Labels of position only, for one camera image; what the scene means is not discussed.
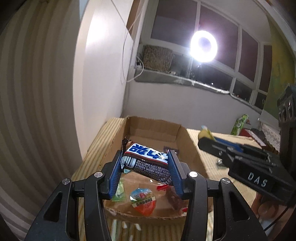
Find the striped curtain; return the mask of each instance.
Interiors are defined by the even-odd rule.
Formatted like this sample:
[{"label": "striped curtain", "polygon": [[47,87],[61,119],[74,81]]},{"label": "striped curtain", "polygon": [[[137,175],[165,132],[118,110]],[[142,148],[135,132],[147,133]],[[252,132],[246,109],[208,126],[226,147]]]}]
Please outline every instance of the striped curtain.
[{"label": "striped curtain", "polygon": [[23,240],[82,162],[73,112],[79,1],[27,0],[0,35],[0,213]]}]

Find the small yellow object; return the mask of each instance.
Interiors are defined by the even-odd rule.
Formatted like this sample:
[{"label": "small yellow object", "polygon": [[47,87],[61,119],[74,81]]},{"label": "small yellow object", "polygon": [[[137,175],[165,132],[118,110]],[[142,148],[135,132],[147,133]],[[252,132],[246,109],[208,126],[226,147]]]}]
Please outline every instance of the small yellow object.
[{"label": "small yellow object", "polygon": [[203,137],[207,137],[207,138],[212,139],[214,141],[216,140],[209,129],[202,129],[200,131],[200,133],[198,134],[198,139],[201,139]]}]

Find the camera lens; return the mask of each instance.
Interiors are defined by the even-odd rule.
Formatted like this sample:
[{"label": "camera lens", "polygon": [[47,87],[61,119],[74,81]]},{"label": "camera lens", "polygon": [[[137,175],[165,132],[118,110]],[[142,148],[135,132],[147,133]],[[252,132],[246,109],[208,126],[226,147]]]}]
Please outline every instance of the camera lens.
[{"label": "camera lens", "polygon": [[287,120],[287,108],[286,108],[286,105],[283,106],[283,120],[284,122],[286,122]]},{"label": "camera lens", "polygon": [[281,109],[279,109],[279,121],[281,121]]},{"label": "camera lens", "polygon": [[293,108],[292,108],[291,101],[289,101],[289,104],[288,104],[288,113],[289,113],[289,118],[292,119],[292,116],[293,116]]}]

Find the finger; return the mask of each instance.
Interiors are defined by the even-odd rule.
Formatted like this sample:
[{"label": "finger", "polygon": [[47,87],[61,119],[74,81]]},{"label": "finger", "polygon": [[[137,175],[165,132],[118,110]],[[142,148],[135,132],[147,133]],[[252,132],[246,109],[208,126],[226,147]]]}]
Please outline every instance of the finger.
[{"label": "finger", "polygon": [[251,205],[251,209],[255,213],[255,215],[258,215],[258,210],[261,205],[261,199],[262,195],[260,193],[256,193],[256,197]]},{"label": "finger", "polygon": [[272,201],[267,201],[260,205],[258,213],[261,218],[269,219],[273,218],[279,210],[279,206]]},{"label": "finger", "polygon": [[[284,207],[284,206],[279,206],[278,214],[282,213],[285,208],[286,207]],[[274,225],[272,231],[268,235],[268,240],[269,241],[274,240],[274,238],[279,234],[279,232],[283,229],[283,227],[286,225],[287,221],[291,217],[293,211],[294,211],[294,208],[289,208],[285,212],[285,214],[281,217],[281,219],[276,222],[276,224]]]}]

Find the open cardboard box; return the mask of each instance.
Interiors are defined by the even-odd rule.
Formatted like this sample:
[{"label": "open cardboard box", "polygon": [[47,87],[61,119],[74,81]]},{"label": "open cardboard box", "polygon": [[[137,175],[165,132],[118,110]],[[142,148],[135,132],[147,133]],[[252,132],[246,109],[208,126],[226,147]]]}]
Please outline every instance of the open cardboard box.
[{"label": "open cardboard box", "polygon": [[[163,151],[164,146],[178,149],[180,161],[187,163],[190,170],[208,178],[193,141],[187,130],[181,125],[164,120],[152,120],[135,116],[127,117],[125,125],[116,133],[110,151],[104,158],[104,163],[111,161],[116,151],[121,149],[121,141],[124,137],[158,151]],[[163,224],[164,221],[165,224],[171,224],[181,223],[185,220],[184,216],[173,210],[164,195],[165,192],[156,190],[159,184],[155,180],[134,172],[122,174],[121,179],[124,180],[126,202],[105,201],[104,206],[107,216],[110,215],[112,218],[127,222],[154,225],[157,223]],[[149,188],[156,195],[156,207],[149,217],[144,217],[131,205],[130,193],[138,187]],[[212,206],[212,199],[209,199],[209,211],[212,210]]]}]

